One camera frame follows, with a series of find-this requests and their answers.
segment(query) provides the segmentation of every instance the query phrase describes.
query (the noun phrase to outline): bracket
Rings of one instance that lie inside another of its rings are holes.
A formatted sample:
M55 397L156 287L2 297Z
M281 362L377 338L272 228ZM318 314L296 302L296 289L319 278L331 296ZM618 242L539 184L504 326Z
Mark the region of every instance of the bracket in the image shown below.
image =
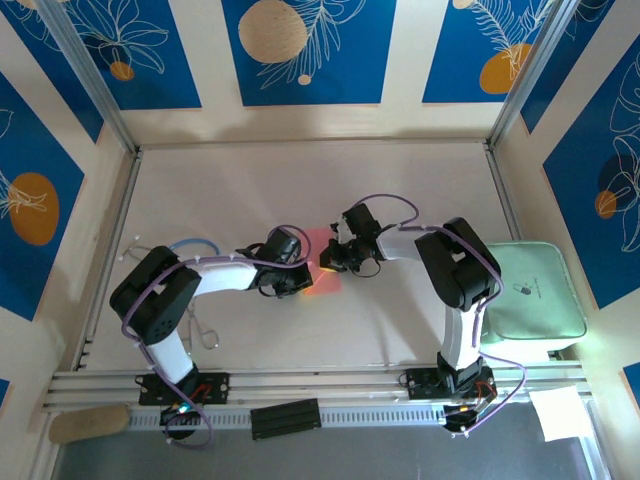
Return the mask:
M156 374L136 377L140 385L138 403L142 406L169 406L182 403L180 398ZM187 395L195 394L193 401L202 405L225 405L229 394L228 373L197 373L190 388L182 389Z
M449 388L441 382L439 369L434 368L409 368L405 371L406 384L409 393L409 400L445 400L451 401L452 396ZM471 383L470 388L465 392L458 392L459 399L486 398L482 389L478 392L473 386L478 382L486 382L488 385L494 384L493 371L490 367L482 367L479 375Z

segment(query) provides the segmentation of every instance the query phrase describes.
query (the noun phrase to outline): blue cable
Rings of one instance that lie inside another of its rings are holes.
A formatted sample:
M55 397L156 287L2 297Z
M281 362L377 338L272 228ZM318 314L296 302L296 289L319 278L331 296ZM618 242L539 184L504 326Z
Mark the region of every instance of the blue cable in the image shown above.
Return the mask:
M207 245L213 248L213 250L216 252L216 255L220 255L220 249L218 248L218 246L211 240L207 240L206 238L185 238L184 240L180 240L179 242L170 245L169 250L175 250L176 248L184 247L185 245L195 244Z

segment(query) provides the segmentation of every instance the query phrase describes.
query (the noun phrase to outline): white paper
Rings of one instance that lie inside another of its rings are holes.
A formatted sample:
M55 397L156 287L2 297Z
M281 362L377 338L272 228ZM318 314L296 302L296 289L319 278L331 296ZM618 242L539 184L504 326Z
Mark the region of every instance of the white paper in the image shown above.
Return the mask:
M576 386L530 392L545 442L592 435L591 419Z

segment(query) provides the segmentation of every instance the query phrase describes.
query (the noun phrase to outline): gray floor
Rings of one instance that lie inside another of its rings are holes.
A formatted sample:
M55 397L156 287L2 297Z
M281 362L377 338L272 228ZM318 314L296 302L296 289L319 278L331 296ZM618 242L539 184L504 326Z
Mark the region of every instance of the gray floor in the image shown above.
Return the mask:
M62 449L54 479L588 479L577 439L545 443L530 404L509 405L469 439L440 427L332 428L260 442L216 433L204 452L157 432L124 433Z

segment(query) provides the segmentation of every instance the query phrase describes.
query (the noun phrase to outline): orange circle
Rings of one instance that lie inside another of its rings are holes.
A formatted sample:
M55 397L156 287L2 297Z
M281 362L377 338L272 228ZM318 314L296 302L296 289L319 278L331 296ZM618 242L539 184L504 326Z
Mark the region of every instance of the orange circle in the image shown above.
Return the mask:
M616 196L609 190L600 192L596 197L596 212L605 220L613 217L616 213Z
M530 50L528 43L519 43L491 57L482 67L480 88L491 94L508 93Z
M58 194L53 184L39 173L23 173L13 181L11 190L10 197L17 201L9 210L13 230L30 245L41 247L49 243L60 218Z
M133 77L135 76L133 68L124 62L113 62L109 67L109 71L111 72L111 75L122 82L133 80Z

